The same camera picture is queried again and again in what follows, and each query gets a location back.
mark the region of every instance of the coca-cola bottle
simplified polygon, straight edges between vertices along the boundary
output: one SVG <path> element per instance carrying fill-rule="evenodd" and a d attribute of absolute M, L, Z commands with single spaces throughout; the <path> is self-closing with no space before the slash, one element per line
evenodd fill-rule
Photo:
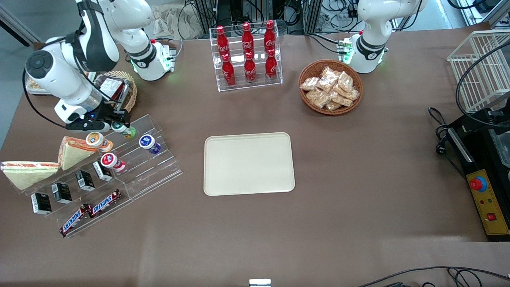
<path fill-rule="evenodd" d="M 253 61 L 253 53 L 252 52 L 246 52 L 244 54 L 244 58 L 246 60 L 244 61 L 244 76 L 246 77 L 246 84 L 249 86 L 255 84 L 255 62 Z"/>
<path fill-rule="evenodd" d="M 221 55 L 221 60 L 223 60 L 223 65 L 221 69 L 223 70 L 223 76 L 225 77 L 226 86 L 232 88 L 236 85 L 236 76 L 234 75 L 234 66 L 230 63 L 230 56 L 225 54 Z"/>
<path fill-rule="evenodd" d="M 246 52 L 251 52 L 253 54 L 253 36 L 250 31 L 250 23 L 243 23 L 243 36 L 241 37 L 241 41 L 243 42 L 243 54 Z"/>
<path fill-rule="evenodd" d="M 269 49 L 267 51 L 266 82 L 276 82 L 276 59 L 274 58 L 274 49 Z"/>
<path fill-rule="evenodd" d="M 274 23 L 273 20 L 267 20 L 266 22 L 266 33 L 264 34 L 264 50 L 266 53 L 269 49 L 274 49 L 276 35 L 274 34 Z"/>
<path fill-rule="evenodd" d="M 220 56 L 229 55 L 230 56 L 230 47 L 228 46 L 228 39 L 223 33 L 223 26 L 216 27 L 216 32 L 218 33 L 218 52 Z"/>

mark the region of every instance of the robotic arm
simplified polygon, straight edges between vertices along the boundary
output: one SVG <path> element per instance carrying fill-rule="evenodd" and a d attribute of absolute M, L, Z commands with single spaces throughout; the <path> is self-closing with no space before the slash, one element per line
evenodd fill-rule
<path fill-rule="evenodd" d="M 354 53 L 350 66 L 358 73 L 375 70 L 392 33 L 391 19 L 422 11 L 428 0 L 360 0 L 358 15 L 366 23 L 361 35 L 351 37 Z"/>
<path fill-rule="evenodd" d="M 82 75 L 110 71 L 119 60 L 114 40 L 132 58 L 145 80 L 157 80 L 170 71 L 168 46 L 150 42 L 141 27 L 150 23 L 144 0 L 76 0 L 86 32 L 52 38 L 25 64 L 37 84 L 59 97 L 55 112 L 71 131 L 108 131 L 113 121 L 130 124 L 125 110 L 115 110 L 111 99 Z"/>

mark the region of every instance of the wicker basket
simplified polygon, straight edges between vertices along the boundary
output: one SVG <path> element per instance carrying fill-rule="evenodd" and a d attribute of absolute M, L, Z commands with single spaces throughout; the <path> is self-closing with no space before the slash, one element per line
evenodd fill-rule
<path fill-rule="evenodd" d="M 129 81 L 131 86 L 129 88 L 129 92 L 127 92 L 126 99 L 122 103 L 121 109 L 126 109 L 128 112 L 131 112 L 131 109 L 135 106 L 136 92 L 137 92 L 135 80 L 133 79 L 133 77 L 131 77 L 130 74 L 128 74 L 124 71 L 110 71 L 105 74 L 121 77 L 121 78 L 127 79 Z"/>
<path fill-rule="evenodd" d="M 311 78 L 311 77 L 320 78 L 322 69 L 324 69 L 325 66 L 329 66 L 331 69 L 336 70 L 336 71 L 345 71 L 349 76 L 351 76 L 353 79 L 353 87 L 355 87 L 360 92 L 359 97 L 352 103 L 352 106 L 350 106 L 350 107 L 340 107 L 334 111 L 328 111 L 326 109 L 320 109 L 320 108 L 314 106 L 312 103 L 310 103 L 310 101 L 307 99 L 305 91 L 299 89 L 299 93 L 301 94 L 301 98 L 303 99 L 303 102 L 305 104 L 307 104 L 313 110 L 318 111 L 323 114 L 327 114 L 327 115 L 340 115 L 340 114 L 344 114 L 348 111 L 351 111 L 360 103 L 361 97 L 363 96 L 363 84 L 361 83 L 360 76 L 358 76 L 358 74 L 351 67 L 349 67 L 348 65 L 346 65 L 340 61 L 324 59 L 324 60 L 315 61 L 315 62 L 311 63 L 310 65 L 306 66 L 303 69 L 303 71 L 301 72 L 301 75 L 299 76 L 298 88 L 299 88 L 299 86 L 301 86 L 302 83 L 304 83 L 304 81 L 307 78 Z"/>

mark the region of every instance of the sandwich wedge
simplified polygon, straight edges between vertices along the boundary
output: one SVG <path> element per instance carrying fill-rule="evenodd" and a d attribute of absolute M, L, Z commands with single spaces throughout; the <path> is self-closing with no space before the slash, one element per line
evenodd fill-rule
<path fill-rule="evenodd" d="M 18 189 L 23 190 L 57 173 L 59 164 L 40 161 L 4 161 L 0 164 L 0 169 Z"/>
<path fill-rule="evenodd" d="M 87 145 L 84 139 L 64 136 L 60 144 L 58 163 L 64 171 L 95 152 L 97 152 L 97 149 Z"/>

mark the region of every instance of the table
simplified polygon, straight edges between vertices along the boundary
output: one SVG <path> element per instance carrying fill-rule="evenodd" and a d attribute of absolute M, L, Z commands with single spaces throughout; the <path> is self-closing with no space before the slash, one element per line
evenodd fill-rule
<path fill-rule="evenodd" d="M 448 121 L 460 115 L 445 59 L 477 29 L 394 33 L 385 61 L 361 76 L 361 103 L 340 117 L 314 112 L 299 96 L 301 70 L 334 57 L 309 38 L 281 38 L 283 85 L 225 93 L 216 90 L 209 42 L 186 41 L 175 73 L 136 77 L 132 111 L 162 126 L 184 174 L 69 240 L 2 175 L 0 285 L 220 287 L 271 278 L 277 287 L 356 286 L 432 265 L 508 274 L 510 244 L 486 242 L 464 180 L 435 153 L 427 114 L 434 106 Z M 126 62 L 118 68 L 135 76 Z M 34 102 L 56 119 L 56 99 Z M 293 191 L 203 193 L 207 137 L 279 131 L 292 140 Z M 22 100 L 0 160 L 55 161 L 64 135 Z M 430 271 L 387 284 L 447 280 Z"/>

